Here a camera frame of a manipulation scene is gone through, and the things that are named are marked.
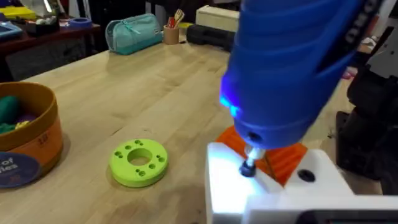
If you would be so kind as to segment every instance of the yellow object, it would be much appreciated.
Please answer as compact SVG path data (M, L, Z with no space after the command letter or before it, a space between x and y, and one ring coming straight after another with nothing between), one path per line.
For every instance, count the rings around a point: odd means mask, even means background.
M190 22L181 22L178 27L179 28L183 28L183 29L187 29L188 27L192 26L193 24Z
M35 12L26 7L5 7L0 8L0 12L3 13L7 19L16 19L17 16L23 19L36 19Z
M29 124L30 121L23 121L23 122L19 122L16 124L15 129L21 128L27 124Z
M146 158L136 166L132 160ZM166 173L168 159L164 147L150 139L135 139L117 147L109 161L113 177L127 187L145 187L156 183Z

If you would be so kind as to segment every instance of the desk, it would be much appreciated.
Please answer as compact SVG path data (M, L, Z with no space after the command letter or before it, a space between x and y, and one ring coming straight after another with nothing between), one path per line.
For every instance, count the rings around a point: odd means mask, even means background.
M12 77L9 68L7 66L7 62L5 60L7 55L40 44L45 44L47 42L62 40L62 39L78 38L87 34L99 32L100 30L101 27L96 24L89 29L66 29L61 27L61 29L58 32L43 35L41 37L31 37L27 35L27 32L24 31L22 37L18 39L12 39L5 42L0 42L0 71L1 71L0 82L14 81L14 78Z
M158 44L136 54L103 52L27 81L56 92L64 132L61 161L35 184L0 191L0 223L206 223L206 145L232 125L218 103L229 54L210 46ZM338 110L349 111L342 80L305 136L333 156ZM168 150L165 177L129 189L111 177L118 144L154 139Z

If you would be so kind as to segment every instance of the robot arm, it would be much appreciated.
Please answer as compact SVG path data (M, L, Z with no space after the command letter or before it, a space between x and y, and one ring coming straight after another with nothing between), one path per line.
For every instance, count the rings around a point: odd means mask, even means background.
M381 0L245 0L220 102L252 147L304 136L333 93Z

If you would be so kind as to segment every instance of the green 3d printed part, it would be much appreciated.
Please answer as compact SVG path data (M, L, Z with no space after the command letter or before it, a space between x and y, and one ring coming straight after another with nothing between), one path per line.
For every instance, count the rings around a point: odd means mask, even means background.
M145 158L141 166L131 163ZM134 139L118 146L112 153L109 166L116 181L127 187L145 187L156 183L166 173L168 159L164 147L150 139Z

